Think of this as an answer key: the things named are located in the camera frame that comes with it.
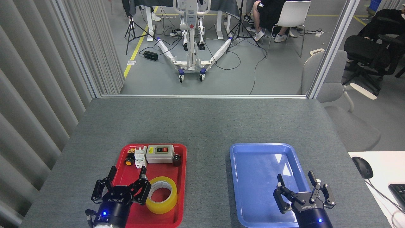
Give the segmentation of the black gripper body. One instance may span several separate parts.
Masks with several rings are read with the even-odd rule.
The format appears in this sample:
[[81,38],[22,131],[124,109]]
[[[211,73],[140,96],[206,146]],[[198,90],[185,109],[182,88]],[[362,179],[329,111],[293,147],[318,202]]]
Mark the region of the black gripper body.
[[95,218],[96,228],[124,228],[132,205],[127,186],[114,186],[115,194],[107,192]]
[[332,223],[324,209],[324,202],[317,197],[311,201],[311,192],[298,192],[293,202],[293,212],[300,228],[332,228]]

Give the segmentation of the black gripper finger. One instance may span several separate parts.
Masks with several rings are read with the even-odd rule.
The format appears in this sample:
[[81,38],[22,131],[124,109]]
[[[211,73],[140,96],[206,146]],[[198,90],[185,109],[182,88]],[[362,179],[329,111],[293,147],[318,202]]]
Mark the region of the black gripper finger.
[[97,180],[95,183],[95,187],[93,189],[93,193],[91,196],[91,200],[95,204],[100,204],[102,202],[102,193],[105,187],[107,187],[108,192],[110,195],[114,195],[115,191],[113,189],[112,181],[116,175],[117,168],[116,166],[112,166],[110,172],[106,178]]
[[278,206],[278,209],[280,213],[285,214],[287,211],[292,210],[291,204],[285,202],[282,198],[284,196],[286,199],[288,199],[290,202],[294,203],[295,201],[299,202],[298,199],[298,193],[293,192],[292,190],[289,190],[284,183],[284,180],[282,178],[281,174],[277,175],[277,187],[273,192],[273,196],[275,198],[275,202]]
[[319,191],[321,191],[325,198],[324,206],[326,206],[326,208],[328,208],[328,209],[332,209],[336,205],[336,202],[335,202],[334,196],[331,192],[329,185],[328,184],[321,185],[321,180],[319,180],[315,177],[313,171],[308,172],[308,177],[309,177],[311,184],[314,187],[313,191],[311,193],[309,202],[315,203],[315,200],[318,197]]
[[138,179],[128,186],[131,201],[144,205],[151,190],[151,184],[146,177],[147,169],[142,166]]

